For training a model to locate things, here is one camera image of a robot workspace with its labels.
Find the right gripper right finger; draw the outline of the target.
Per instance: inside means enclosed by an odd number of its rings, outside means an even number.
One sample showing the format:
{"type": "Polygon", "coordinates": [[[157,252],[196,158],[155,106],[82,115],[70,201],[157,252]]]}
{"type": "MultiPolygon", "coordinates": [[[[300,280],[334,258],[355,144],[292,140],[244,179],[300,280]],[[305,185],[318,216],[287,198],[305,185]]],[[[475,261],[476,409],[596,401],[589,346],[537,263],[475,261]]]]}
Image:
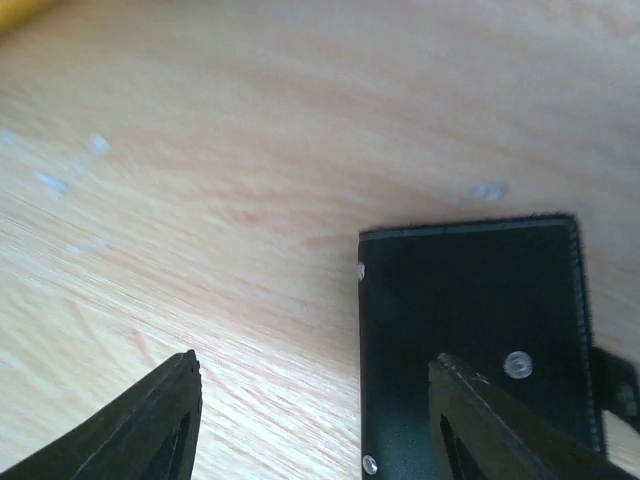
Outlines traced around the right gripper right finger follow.
{"type": "Polygon", "coordinates": [[[551,427],[464,361],[429,364],[429,410],[441,479],[631,479],[551,427]]]}

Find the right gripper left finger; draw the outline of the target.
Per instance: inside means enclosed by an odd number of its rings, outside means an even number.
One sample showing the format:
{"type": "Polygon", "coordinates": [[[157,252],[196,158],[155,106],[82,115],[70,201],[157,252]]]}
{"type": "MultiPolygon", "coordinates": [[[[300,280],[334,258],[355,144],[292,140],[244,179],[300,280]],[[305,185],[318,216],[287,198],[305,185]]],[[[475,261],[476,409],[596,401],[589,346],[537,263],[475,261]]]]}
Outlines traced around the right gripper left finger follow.
{"type": "Polygon", "coordinates": [[[202,413],[193,350],[172,355],[3,479],[190,479],[202,413]]]}

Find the black card holder wallet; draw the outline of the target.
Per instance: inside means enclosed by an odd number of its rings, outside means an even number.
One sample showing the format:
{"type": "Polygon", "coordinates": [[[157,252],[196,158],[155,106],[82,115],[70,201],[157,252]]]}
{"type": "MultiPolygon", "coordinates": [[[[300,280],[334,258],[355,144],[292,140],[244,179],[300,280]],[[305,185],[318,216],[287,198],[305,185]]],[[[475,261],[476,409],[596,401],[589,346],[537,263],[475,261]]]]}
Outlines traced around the black card holder wallet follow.
{"type": "Polygon", "coordinates": [[[555,213],[364,231],[361,474],[435,479],[429,364],[454,355],[582,446],[639,423],[637,371],[593,340],[578,219],[555,213]]]}

